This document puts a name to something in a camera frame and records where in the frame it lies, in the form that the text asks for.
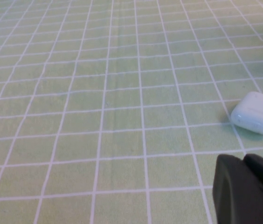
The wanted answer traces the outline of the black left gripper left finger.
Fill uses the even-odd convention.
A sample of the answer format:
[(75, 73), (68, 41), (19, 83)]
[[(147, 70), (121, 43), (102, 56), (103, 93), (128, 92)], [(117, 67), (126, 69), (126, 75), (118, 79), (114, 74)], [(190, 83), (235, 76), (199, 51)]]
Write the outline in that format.
[(212, 195), (219, 224), (263, 224), (263, 185), (243, 159), (218, 155)]

